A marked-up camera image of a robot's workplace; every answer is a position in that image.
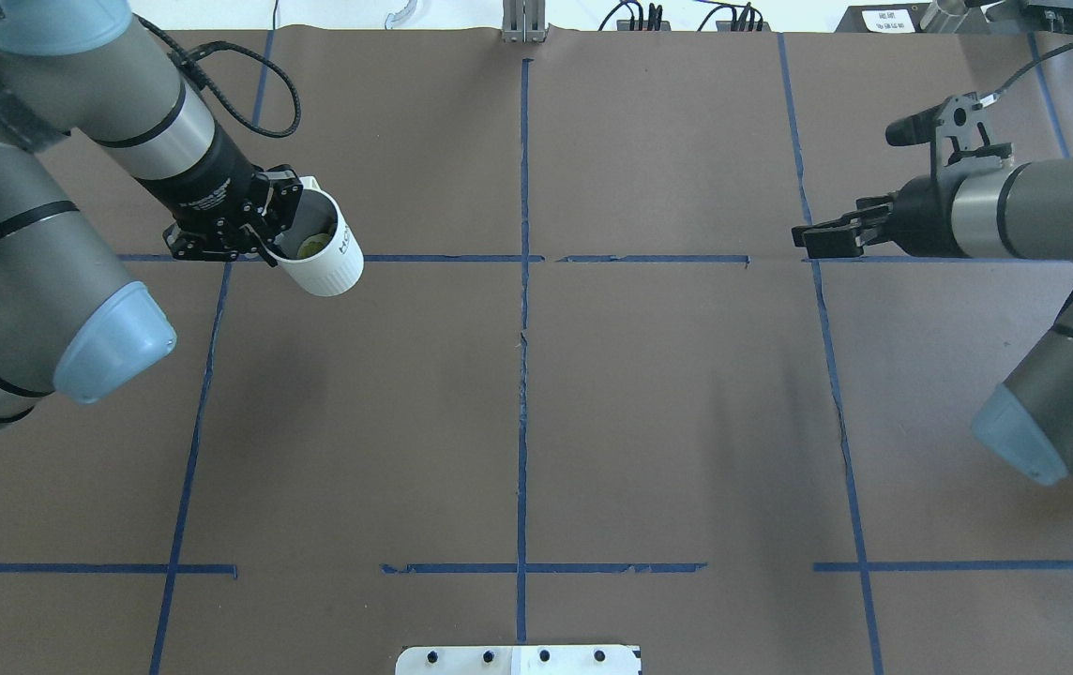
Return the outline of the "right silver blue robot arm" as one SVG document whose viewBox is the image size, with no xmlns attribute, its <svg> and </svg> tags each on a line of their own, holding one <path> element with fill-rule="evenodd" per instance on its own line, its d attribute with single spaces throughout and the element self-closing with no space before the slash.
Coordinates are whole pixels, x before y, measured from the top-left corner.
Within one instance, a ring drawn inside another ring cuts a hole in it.
<svg viewBox="0 0 1073 675">
<path fill-rule="evenodd" d="M 851 437 L 894 487 L 1073 508 L 1073 157 L 966 159 L 787 240 L 821 281 Z"/>
</svg>

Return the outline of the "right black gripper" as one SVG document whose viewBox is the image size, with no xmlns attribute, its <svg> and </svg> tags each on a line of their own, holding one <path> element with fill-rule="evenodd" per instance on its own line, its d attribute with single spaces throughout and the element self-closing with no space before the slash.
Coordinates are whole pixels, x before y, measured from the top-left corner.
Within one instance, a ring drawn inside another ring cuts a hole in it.
<svg viewBox="0 0 1073 675">
<path fill-rule="evenodd" d="M 868 245 L 893 243 L 910 256 L 961 256 L 945 212 L 949 200 L 930 176 L 918 175 L 888 195 L 855 200 L 859 209 L 884 204 L 891 212 L 874 223 Z M 811 260 L 864 256 L 861 217 L 858 211 L 849 211 L 821 223 L 791 228 L 793 246 L 805 248 Z"/>
</svg>

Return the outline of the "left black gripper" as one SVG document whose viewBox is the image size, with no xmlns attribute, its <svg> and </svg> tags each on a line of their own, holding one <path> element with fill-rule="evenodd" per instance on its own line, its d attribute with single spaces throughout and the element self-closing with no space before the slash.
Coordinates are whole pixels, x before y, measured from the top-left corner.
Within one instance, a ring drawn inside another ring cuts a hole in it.
<svg viewBox="0 0 1073 675">
<path fill-rule="evenodd" d="M 280 264 L 278 239 L 291 226 L 302 176 L 291 166 L 270 171 L 254 167 L 242 185 L 232 180 L 174 217 L 164 231 L 173 260 L 235 262 L 258 256 L 269 266 Z"/>
</svg>

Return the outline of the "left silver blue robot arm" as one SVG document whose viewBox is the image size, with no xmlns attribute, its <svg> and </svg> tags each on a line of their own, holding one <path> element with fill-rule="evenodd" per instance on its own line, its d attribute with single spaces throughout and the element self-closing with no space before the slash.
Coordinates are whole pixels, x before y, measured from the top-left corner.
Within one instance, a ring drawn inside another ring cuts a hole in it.
<svg viewBox="0 0 1073 675">
<path fill-rule="evenodd" d="M 216 121 L 195 52 L 124 1 L 0 1 L 0 431 L 48 395 L 80 403 L 167 357 L 177 336 L 52 173 L 79 131 L 173 217 L 173 256 L 282 256 L 304 184 Z"/>
</svg>

